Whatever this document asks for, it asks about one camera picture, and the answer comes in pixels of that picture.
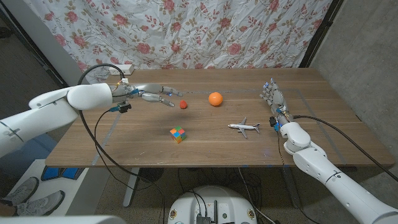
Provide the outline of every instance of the white toy airplane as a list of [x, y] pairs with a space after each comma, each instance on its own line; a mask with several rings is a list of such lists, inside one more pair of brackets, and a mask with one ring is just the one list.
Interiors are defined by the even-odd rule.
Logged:
[[239, 123], [239, 124], [229, 124], [228, 127], [230, 127], [230, 128], [238, 128], [238, 129], [239, 129], [238, 132], [242, 133], [243, 136], [244, 136], [245, 138], [248, 138], [248, 137], [246, 136], [246, 132], [244, 132], [245, 129], [247, 129], [247, 130], [253, 130], [253, 129], [255, 129], [258, 133], [260, 133], [259, 128], [258, 128], [258, 126], [260, 125], [260, 123], [258, 123], [258, 124], [256, 124], [256, 125], [253, 125], [253, 126], [250, 126], [250, 125], [244, 125], [245, 122], [246, 122], [246, 118], [243, 119], [242, 123]]

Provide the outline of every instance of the wooden table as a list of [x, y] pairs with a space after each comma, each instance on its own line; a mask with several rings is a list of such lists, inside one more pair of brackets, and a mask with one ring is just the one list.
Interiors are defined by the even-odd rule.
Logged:
[[[131, 83], [160, 83], [184, 92], [170, 99], [171, 108], [161, 103], [148, 103], [140, 98], [130, 101], [127, 113], [108, 113], [98, 125], [101, 143], [110, 133], [104, 149], [125, 167], [268, 167], [281, 166], [276, 132], [269, 126], [271, 111], [259, 94], [266, 81], [273, 77], [287, 99], [292, 114], [310, 115], [335, 125], [356, 141], [383, 165], [391, 165], [394, 158], [314, 69], [216, 69], [216, 70], [136, 70]], [[116, 83], [117, 76], [108, 78]], [[211, 92], [223, 95], [221, 106], [208, 102]], [[188, 108], [178, 104], [185, 100]], [[106, 110], [85, 111], [85, 118], [93, 130]], [[119, 115], [117, 125], [109, 131]], [[246, 131], [245, 139], [228, 124], [261, 123], [260, 133]], [[350, 142], [335, 130], [311, 119], [297, 119], [312, 141], [324, 148], [336, 166], [373, 166]], [[169, 131], [181, 126], [187, 138], [177, 144]], [[281, 153], [288, 165], [292, 156], [282, 146]], [[45, 163], [52, 167], [91, 167], [97, 152], [80, 119], [58, 143]], [[95, 166], [103, 166], [99, 159]]]

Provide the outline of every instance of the sneaker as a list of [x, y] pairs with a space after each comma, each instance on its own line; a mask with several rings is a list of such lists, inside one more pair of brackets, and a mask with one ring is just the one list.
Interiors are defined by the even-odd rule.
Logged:
[[17, 206], [25, 203], [36, 192], [39, 180], [36, 177], [27, 179], [13, 193], [1, 198], [0, 201], [9, 206]]
[[61, 205], [65, 193], [57, 191], [47, 197], [17, 205], [18, 216], [42, 216], [50, 215], [58, 206]]

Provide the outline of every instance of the small red ball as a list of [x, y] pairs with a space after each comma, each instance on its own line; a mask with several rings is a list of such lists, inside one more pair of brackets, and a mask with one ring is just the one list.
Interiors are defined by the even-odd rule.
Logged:
[[185, 108], [187, 108], [187, 102], [185, 102], [184, 100], [182, 100], [181, 102], [180, 102], [180, 108], [181, 109], [185, 109]]

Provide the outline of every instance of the floral curtain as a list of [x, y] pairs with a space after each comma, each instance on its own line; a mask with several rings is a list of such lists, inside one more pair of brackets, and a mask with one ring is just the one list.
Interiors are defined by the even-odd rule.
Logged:
[[[331, 0], [24, 0], [82, 71], [297, 67]], [[101, 82], [106, 71], [90, 74]]]

